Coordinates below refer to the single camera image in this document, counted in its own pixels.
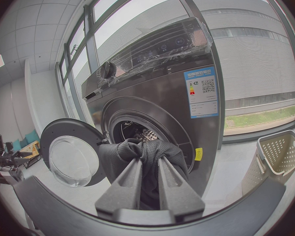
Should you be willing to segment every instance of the plastic protective film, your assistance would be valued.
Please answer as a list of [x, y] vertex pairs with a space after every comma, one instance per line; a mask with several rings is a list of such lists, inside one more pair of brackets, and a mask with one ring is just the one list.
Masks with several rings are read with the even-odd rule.
[[108, 61], [116, 66], [109, 79], [96, 71], [99, 91], [151, 69], [163, 69], [171, 61], [198, 57], [211, 51], [212, 37], [204, 23], [195, 17], [154, 30], [123, 48]]

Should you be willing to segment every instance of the dark gray garment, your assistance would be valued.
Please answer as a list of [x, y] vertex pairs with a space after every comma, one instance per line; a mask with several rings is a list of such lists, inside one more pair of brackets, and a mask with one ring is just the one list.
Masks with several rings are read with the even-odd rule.
[[166, 156], [169, 162], [188, 181], [188, 168], [180, 148], [162, 140], [140, 142], [135, 138], [120, 144], [102, 144], [98, 155], [110, 183], [122, 173], [135, 157], [142, 161], [141, 209], [159, 209], [158, 159]]

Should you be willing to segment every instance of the beige plastic basket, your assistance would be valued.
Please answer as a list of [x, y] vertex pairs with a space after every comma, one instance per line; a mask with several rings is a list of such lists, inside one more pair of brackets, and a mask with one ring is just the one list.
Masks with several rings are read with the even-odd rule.
[[292, 130], [259, 138], [254, 159], [242, 180], [243, 195], [268, 176], [285, 183], [295, 170], [295, 133]]

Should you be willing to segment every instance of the qr code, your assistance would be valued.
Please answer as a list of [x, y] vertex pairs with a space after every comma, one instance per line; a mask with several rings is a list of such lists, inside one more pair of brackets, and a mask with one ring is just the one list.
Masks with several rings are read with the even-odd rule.
[[203, 93], [206, 93], [206, 92], [215, 92], [214, 79], [201, 81], [201, 83], [202, 83]]

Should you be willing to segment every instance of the gray building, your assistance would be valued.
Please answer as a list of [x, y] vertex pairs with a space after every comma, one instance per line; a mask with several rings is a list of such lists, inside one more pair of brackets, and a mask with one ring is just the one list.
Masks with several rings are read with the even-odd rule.
[[[295, 105], [295, 60], [279, 17], [262, 0], [194, 0], [218, 50], [226, 115]], [[143, 35], [187, 18], [179, 0], [153, 6], [98, 47], [100, 64]]]

